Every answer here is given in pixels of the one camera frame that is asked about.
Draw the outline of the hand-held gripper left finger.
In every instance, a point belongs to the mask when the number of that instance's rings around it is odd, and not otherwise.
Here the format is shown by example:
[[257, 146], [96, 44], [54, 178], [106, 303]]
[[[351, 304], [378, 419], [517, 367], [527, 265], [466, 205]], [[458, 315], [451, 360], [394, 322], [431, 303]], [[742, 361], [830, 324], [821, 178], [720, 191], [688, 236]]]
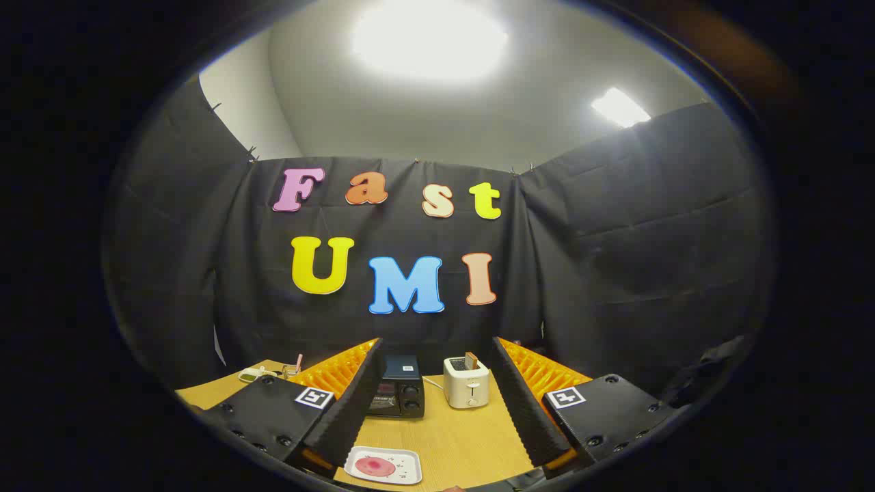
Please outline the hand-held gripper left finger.
[[256, 377], [199, 418], [260, 454], [330, 478], [346, 464], [381, 383], [382, 343], [353, 346], [290, 379]]

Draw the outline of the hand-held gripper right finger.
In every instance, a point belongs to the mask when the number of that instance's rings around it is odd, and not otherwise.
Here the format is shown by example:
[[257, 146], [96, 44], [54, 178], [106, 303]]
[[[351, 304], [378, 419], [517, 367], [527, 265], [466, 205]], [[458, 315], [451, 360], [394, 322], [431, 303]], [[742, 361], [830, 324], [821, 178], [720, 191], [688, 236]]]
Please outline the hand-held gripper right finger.
[[636, 448], [676, 408], [618, 374], [587, 377], [499, 337], [491, 372], [529, 461], [548, 478]]

